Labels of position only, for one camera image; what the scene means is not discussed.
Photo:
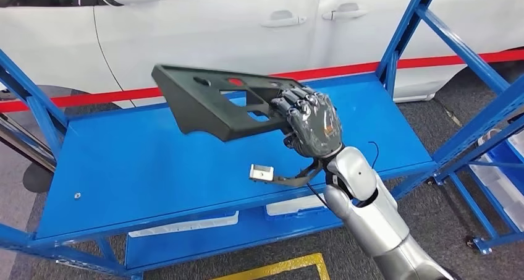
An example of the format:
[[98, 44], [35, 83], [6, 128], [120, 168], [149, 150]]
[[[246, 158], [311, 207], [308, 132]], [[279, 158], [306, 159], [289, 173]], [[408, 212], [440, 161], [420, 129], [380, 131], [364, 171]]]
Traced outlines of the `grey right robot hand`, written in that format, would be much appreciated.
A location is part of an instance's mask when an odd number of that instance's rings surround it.
[[306, 158], [327, 158], [341, 149], [342, 126], [330, 97], [310, 87], [283, 90], [271, 100], [291, 131], [284, 145]]

